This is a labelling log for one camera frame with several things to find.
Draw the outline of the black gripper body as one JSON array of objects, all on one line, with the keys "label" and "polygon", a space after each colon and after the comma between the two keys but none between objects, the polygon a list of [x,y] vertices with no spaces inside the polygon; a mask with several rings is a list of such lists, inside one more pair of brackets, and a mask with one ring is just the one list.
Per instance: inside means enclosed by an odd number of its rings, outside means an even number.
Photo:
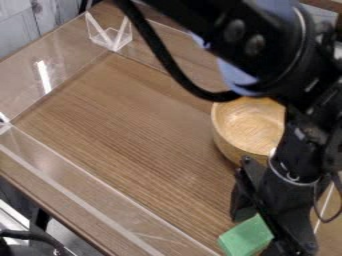
[{"label": "black gripper body", "polygon": [[319,245],[310,213],[329,185],[319,158],[274,156],[263,166],[243,156],[235,178],[254,190],[257,214],[274,235],[263,255],[317,256]]}]

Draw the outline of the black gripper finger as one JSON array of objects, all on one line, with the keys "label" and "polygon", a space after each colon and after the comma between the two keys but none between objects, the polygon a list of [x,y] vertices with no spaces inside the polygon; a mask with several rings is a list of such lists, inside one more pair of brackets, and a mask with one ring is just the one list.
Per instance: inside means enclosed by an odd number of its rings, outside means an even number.
[{"label": "black gripper finger", "polygon": [[243,183],[235,183],[231,192],[230,217],[234,223],[243,222],[257,214],[254,190]]}]

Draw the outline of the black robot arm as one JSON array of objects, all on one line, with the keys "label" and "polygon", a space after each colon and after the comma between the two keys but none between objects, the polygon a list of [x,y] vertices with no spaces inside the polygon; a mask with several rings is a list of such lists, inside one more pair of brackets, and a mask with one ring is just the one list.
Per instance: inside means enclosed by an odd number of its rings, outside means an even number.
[{"label": "black robot arm", "polygon": [[235,96],[269,97],[285,108],[285,132],[267,164],[242,159],[231,217],[261,216],[273,239],[265,256],[315,256],[311,217],[342,172],[342,61],[334,28],[298,0],[146,0],[219,60]]}]

